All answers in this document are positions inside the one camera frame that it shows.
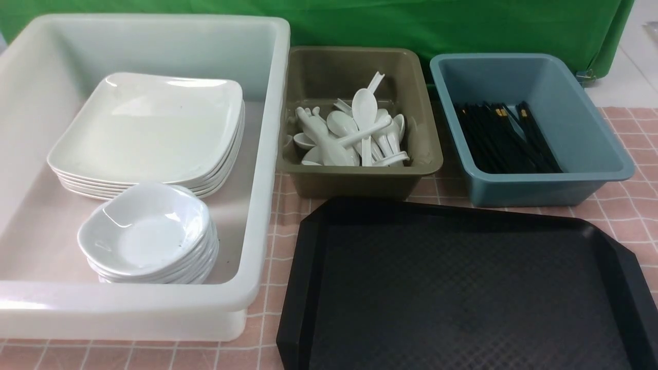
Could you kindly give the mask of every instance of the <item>chopsticks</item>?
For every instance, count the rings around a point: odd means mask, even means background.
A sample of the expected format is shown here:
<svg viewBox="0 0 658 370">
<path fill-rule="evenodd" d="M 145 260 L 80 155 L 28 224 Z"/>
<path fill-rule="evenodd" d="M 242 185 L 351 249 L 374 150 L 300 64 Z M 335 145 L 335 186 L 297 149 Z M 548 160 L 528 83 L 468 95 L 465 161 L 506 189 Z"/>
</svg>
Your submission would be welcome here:
<svg viewBox="0 0 658 370">
<path fill-rule="evenodd" d="M 492 174 L 563 172 L 525 101 L 515 107 L 516 114 L 500 103 L 454 107 L 480 170 Z"/>
</svg>

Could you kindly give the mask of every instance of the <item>plastic bin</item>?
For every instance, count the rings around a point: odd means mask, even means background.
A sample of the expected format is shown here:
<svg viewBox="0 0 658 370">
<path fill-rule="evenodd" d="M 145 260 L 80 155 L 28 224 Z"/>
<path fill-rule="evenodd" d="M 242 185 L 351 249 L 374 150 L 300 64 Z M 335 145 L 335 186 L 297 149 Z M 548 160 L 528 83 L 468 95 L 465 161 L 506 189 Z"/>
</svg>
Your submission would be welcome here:
<svg viewBox="0 0 658 370">
<path fill-rule="evenodd" d="M 577 205 L 634 164 L 567 66 L 544 54 L 438 55 L 430 69 L 448 127 L 479 207 Z M 474 164 L 454 103 L 527 101 L 565 173 L 489 174 Z"/>
<path fill-rule="evenodd" d="M 231 340 L 261 286 L 290 49 L 285 20 L 58 14 L 0 57 L 0 338 Z M 221 239 L 205 284 L 100 284 L 76 243 L 101 203 L 46 164 L 96 85 L 114 72 L 229 78 L 245 131 L 223 187 L 205 198 Z"/>
<path fill-rule="evenodd" d="M 392 115 L 402 113 L 407 133 L 402 142 L 411 158 L 406 167 L 304 166 L 305 152 L 285 146 L 286 134 L 301 131 L 295 108 L 320 107 L 324 117 L 341 98 L 348 103 L 375 72 L 386 75 L 375 96 Z M 290 174 L 303 198 L 373 196 L 405 199 L 418 181 L 443 164 L 430 98 L 418 57 L 406 49 L 294 47 L 290 50 L 286 108 L 281 116 L 278 168 Z"/>
</svg>

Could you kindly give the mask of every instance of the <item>bowl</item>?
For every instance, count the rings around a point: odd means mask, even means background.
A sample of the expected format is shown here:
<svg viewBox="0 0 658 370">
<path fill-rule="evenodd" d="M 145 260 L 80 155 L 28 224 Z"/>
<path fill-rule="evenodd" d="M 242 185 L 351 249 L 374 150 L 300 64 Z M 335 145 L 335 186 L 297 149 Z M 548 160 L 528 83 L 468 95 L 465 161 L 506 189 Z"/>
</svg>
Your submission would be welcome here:
<svg viewBox="0 0 658 370">
<path fill-rule="evenodd" d="M 139 277 L 185 258 L 209 223 L 208 207 L 189 192 L 143 183 L 97 209 L 80 227 L 78 244 L 102 270 Z"/>
</svg>

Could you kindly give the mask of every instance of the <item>brown plastic tray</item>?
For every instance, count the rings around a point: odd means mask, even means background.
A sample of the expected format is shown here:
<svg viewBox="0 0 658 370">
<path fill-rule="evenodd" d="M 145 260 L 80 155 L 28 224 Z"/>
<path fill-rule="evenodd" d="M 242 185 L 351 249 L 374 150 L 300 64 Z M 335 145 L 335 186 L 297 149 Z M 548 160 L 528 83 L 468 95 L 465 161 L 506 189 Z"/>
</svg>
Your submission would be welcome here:
<svg viewBox="0 0 658 370">
<path fill-rule="evenodd" d="M 411 160 L 404 167 L 337 167 L 300 165 L 305 151 L 286 135 L 301 132 L 296 107 L 320 107 L 326 117 L 337 98 L 351 103 L 375 72 L 386 77 L 375 96 L 392 115 L 407 123 L 401 143 Z M 404 199 L 420 178 L 443 164 L 430 98 L 416 54 L 406 49 L 368 47 L 293 47 L 290 49 L 286 102 L 281 116 L 277 165 L 289 173 L 303 198 L 372 196 Z"/>
</svg>

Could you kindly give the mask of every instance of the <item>metal clip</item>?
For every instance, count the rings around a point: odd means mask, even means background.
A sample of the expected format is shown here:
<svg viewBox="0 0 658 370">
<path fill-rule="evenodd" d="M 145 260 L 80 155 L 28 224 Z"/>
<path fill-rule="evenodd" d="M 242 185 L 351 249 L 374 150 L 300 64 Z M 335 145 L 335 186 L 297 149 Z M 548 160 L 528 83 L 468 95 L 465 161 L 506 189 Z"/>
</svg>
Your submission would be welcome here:
<svg viewBox="0 0 658 370">
<path fill-rule="evenodd" d="M 596 75 L 592 69 L 576 72 L 576 79 L 578 83 L 583 87 L 587 88 L 591 86 L 596 81 Z"/>
</svg>

